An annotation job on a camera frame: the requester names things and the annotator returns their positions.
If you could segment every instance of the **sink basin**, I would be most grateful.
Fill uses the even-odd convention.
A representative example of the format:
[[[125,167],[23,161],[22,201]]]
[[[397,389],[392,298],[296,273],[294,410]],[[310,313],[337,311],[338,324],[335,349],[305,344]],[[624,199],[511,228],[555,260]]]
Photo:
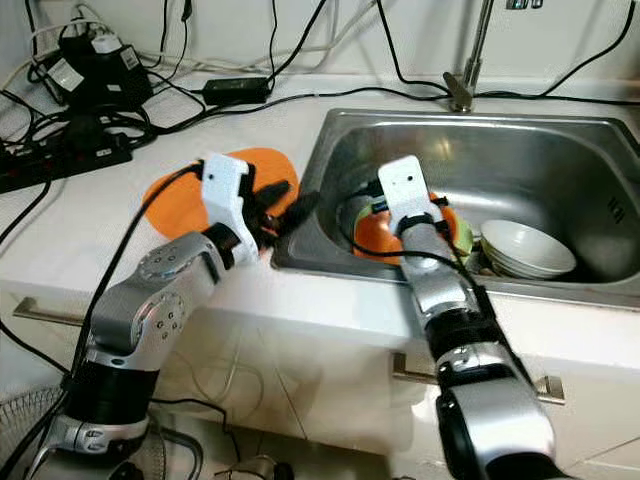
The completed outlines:
[[[399,268],[356,257],[340,234],[366,203],[336,211],[378,168],[416,155],[429,188],[479,236],[490,219],[557,238],[577,268],[546,281],[477,280],[490,292],[640,308],[640,148],[615,119],[332,110],[301,184],[322,201],[273,256],[277,268],[401,282]]]

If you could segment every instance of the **power adapter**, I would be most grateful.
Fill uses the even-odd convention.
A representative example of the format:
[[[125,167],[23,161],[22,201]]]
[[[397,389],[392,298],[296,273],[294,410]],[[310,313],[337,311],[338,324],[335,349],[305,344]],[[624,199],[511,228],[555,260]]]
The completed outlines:
[[[207,105],[239,105],[265,103],[271,91],[267,77],[241,77],[209,80],[201,93]]]

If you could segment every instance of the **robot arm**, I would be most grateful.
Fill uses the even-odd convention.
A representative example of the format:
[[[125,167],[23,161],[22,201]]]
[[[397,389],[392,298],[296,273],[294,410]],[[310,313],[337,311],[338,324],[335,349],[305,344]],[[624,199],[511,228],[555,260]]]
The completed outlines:
[[[382,166],[379,179],[391,212],[390,227],[405,250],[449,258],[436,226],[443,221],[429,200],[416,157]],[[402,271],[436,360],[441,395],[440,436],[455,478],[560,479],[554,432],[532,382],[511,350],[482,287],[433,259],[403,258]]]
[[[301,197],[272,218],[266,209],[289,185],[280,182],[254,195],[254,173],[253,166],[224,155],[207,159],[202,193],[212,226],[152,250],[129,278],[100,297],[86,357],[27,479],[49,478],[42,465],[54,451],[100,456],[101,463],[117,466],[139,448],[158,374],[193,310],[234,265],[257,261],[259,246],[295,228],[317,201],[315,195]]]

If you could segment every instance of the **orange plate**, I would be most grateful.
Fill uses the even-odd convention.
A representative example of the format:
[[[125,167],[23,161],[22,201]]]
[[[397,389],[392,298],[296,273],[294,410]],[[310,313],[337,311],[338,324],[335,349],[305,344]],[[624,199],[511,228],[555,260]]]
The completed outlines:
[[[438,198],[434,193],[429,194],[429,196],[431,200]],[[458,233],[456,229],[456,215],[451,207],[441,207],[440,210],[442,211],[442,216],[449,224],[451,236],[455,243],[455,238]],[[402,250],[402,241],[389,230],[390,219],[391,214],[388,210],[367,215],[356,224],[353,239],[357,244],[374,252],[395,252]],[[373,255],[367,255],[357,248],[353,249],[353,253],[358,257],[369,258],[390,265],[400,265],[399,257],[375,257]]]
[[[283,153],[272,148],[249,148],[227,155],[255,165],[254,192],[280,180],[289,182],[291,189],[284,198],[268,210],[271,215],[282,214],[298,197],[298,176]],[[144,200],[169,175],[156,180],[145,193]],[[208,228],[207,211],[202,203],[200,187],[200,180],[195,175],[179,178],[162,192],[147,210],[147,219],[151,225],[171,240],[188,232],[203,231]]]

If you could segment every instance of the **white cabinet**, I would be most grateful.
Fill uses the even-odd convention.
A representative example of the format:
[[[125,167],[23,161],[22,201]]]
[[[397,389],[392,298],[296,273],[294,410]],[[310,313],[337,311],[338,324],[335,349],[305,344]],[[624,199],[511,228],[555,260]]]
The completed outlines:
[[[393,380],[391,352],[276,330],[264,332],[264,337],[310,439],[443,462],[434,410],[438,388]],[[535,357],[523,360],[534,380],[544,375],[562,380],[566,404],[545,404],[562,468],[640,435],[638,372]]]
[[[588,363],[525,358],[532,377],[562,378],[566,405],[545,405],[563,468],[640,436],[640,372]]]
[[[69,365],[77,328],[11,318],[20,299],[1,298],[2,318],[17,334]],[[51,369],[42,370],[42,362],[30,354],[18,356],[8,342],[0,337],[3,391],[20,381],[29,385],[59,378]],[[393,379],[391,354],[338,335],[266,327],[233,313],[202,309],[163,368],[156,396],[209,399],[226,408],[236,425],[444,469],[434,407],[439,389]],[[410,370],[433,368],[426,355],[415,351],[408,360]],[[561,468],[578,469],[575,475],[587,480],[590,476],[577,473],[580,469],[638,473],[640,446],[624,444],[640,436],[639,372],[549,358],[523,360],[533,379],[562,379],[566,404],[545,405]],[[39,370],[25,373],[34,362]],[[186,411],[217,419],[199,408]]]
[[[569,473],[584,480],[636,480],[640,478],[640,438],[581,462]]]

